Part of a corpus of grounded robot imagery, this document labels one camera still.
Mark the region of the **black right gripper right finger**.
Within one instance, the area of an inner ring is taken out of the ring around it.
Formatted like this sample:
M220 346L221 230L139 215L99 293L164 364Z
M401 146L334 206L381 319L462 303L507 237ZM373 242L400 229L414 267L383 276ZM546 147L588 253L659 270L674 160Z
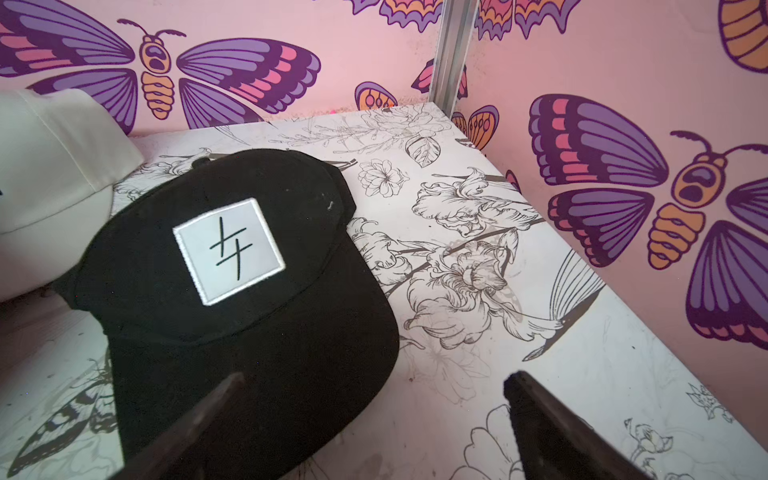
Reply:
M527 479L647 477L529 373L510 375L503 393Z

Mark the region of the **aluminium corner post right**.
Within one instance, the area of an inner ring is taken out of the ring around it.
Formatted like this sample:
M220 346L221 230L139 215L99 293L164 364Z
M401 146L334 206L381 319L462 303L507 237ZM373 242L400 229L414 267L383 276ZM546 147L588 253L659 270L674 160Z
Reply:
M440 20L429 101L450 117L474 28L478 0L446 0Z

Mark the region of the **black cap with white patch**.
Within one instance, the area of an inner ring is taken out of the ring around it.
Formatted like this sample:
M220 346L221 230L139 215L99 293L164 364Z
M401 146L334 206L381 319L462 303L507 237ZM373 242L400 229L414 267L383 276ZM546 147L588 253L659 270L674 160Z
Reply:
M113 216L54 282L107 337L123 457L224 379L210 479L277 479L376 397L398 357L390 304L348 233L339 168L294 150L197 163Z

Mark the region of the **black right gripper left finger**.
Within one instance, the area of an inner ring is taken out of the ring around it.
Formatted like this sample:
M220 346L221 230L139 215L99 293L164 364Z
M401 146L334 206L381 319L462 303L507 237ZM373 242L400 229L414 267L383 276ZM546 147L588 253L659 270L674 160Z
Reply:
M227 376L192 409L115 473L114 479L208 479L222 437L246 380Z

